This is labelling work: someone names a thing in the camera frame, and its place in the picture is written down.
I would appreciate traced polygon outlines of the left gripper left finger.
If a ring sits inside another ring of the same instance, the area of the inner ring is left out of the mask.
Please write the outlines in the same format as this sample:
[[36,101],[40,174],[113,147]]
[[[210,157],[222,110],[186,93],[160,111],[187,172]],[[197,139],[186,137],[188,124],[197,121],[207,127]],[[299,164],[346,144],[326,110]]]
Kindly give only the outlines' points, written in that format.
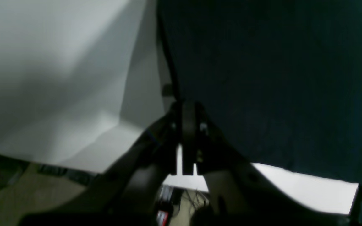
[[20,226],[156,226],[157,192],[175,173],[177,113],[150,125],[132,147],[84,192]]

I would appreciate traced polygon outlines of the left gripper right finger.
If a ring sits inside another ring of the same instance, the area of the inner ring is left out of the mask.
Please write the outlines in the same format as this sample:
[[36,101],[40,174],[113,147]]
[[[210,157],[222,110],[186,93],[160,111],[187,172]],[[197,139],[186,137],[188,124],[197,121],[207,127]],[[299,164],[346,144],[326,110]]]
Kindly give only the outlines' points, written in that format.
[[212,198],[209,225],[350,226],[346,214],[305,207],[282,192],[225,139],[195,104],[196,166]]

